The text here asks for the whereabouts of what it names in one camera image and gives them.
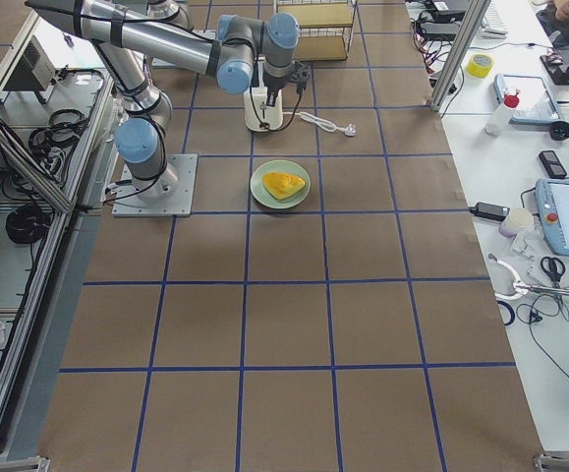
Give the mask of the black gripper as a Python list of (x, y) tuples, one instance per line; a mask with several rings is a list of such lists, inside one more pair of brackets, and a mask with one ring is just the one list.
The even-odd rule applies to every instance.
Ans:
[(278, 93), (288, 84), (296, 85), (297, 95), (303, 95), (311, 77), (310, 67), (302, 62), (293, 61), (287, 66), (276, 67), (268, 61), (264, 62), (262, 79), (267, 87), (266, 105), (274, 106)]

